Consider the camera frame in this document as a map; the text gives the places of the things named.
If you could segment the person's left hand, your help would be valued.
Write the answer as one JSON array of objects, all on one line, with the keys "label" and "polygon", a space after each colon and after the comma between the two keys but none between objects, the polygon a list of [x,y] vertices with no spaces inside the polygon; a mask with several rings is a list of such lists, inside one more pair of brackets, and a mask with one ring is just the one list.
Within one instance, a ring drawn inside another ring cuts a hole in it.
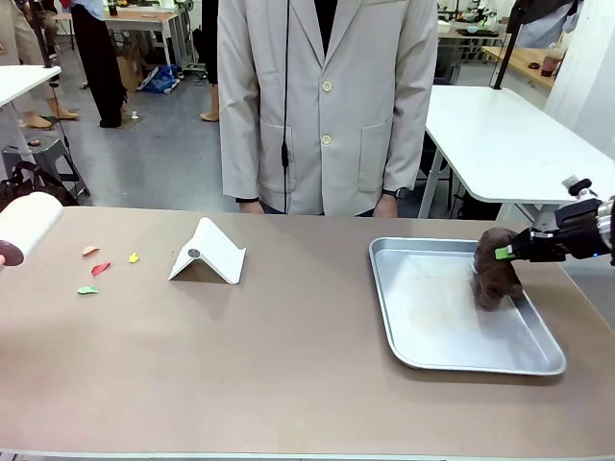
[{"label": "person's left hand", "polygon": [[398,205],[394,196],[383,194],[373,211],[375,218],[397,218]]}]

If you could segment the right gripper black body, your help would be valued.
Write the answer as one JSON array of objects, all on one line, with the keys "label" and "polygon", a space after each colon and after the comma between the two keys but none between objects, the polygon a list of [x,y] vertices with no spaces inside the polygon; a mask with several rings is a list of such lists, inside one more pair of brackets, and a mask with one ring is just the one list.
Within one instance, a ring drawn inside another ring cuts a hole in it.
[{"label": "right gripper black body", "polygon": [[556,238],[567,255],[586,259],[602,254],[602,237],[597,228],[601,204],[599,199],[587,199],[555,212]]}]

